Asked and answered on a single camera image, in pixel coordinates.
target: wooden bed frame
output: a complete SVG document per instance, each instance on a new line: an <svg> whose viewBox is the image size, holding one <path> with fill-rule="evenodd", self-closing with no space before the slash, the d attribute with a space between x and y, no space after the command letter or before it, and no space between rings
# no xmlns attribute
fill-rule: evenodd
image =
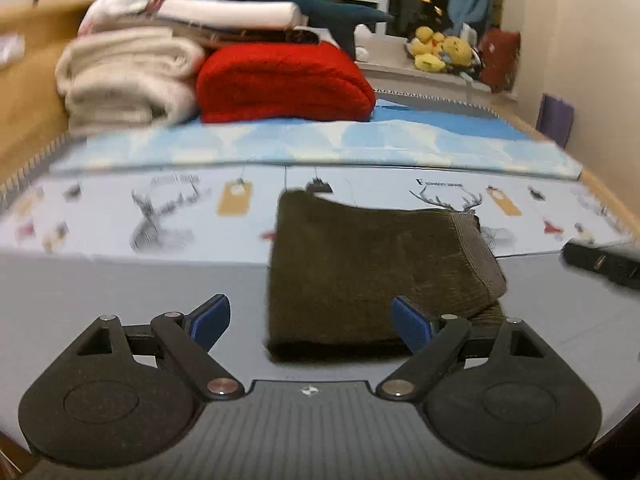
<svg viewBox="0 0 640 480"><path fill-rule="evenodd" d="M65 107L56 92L54 67L65 45L76 36L89 4L90 2L69 2L40 5L15 9L0 15L0 35L17 32L23 34L26 40L24 59L0 67L0 183L8 181L16 174L27 174L28 161L67 130ZM548 140L505 108L494 105L493 110L533 139ZM640 238L640 222L595 174L585 168L580 180L637 238ZM6 191L3 187L4 185L0 184L0 194ZM623 440L630 443L630 451L633 454L632 448L640 438L640 408L621 424L626 427L626 430L622 428L622 433L626 436ZM618 463L623 460L622 457L616 456L619 444L611 440L610 434L603 439L604 445L595 450L600 450L597 460L594 460L600 465L610 463L609 458ZM20 464L29 465L29 455L5 440L2 434L0 449L12 452Z"/></svg>

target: brown blanket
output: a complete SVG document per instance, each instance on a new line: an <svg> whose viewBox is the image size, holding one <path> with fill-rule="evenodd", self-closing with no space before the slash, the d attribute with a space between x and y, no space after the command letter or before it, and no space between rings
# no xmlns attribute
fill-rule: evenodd
<svg viewBox="0 0 640 480"><path fill-rule="evenodd" d="M268 348L283 360L406 352L391 326L395 296L435 316L493 324L505 290L472 214L363 209L286 192L271 253Z"/></svg>

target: silver screw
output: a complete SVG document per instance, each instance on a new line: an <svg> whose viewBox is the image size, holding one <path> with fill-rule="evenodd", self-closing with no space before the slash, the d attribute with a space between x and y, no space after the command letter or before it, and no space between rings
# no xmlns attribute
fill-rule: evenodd
<svg viewBox="0 0 640 480"><path fill-rule="evenodd" d="M387 395L394 397L409 395L414 388L415 387L409 381L405 381L403 379L394 379L387 381L382 385L382 391Z"/></svg>
<svg viewBox="0 0 640 480"><path fill-rule="evenodd" d="M238 381L226 377L212 379L207 383L207 390L217 395L230 395L238 391L239 387Z"/></svg>

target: folded red blanket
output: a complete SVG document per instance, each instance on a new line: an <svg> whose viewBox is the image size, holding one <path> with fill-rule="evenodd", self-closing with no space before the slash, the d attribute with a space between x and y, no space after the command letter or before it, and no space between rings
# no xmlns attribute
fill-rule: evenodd
<svg viewBox="0 0 640 480"><path fill-rule="evenodd" d="M204 63L196 94L203 123L272 117L363 121L376 103L356 64L325 42L222 48Z"/></svg>

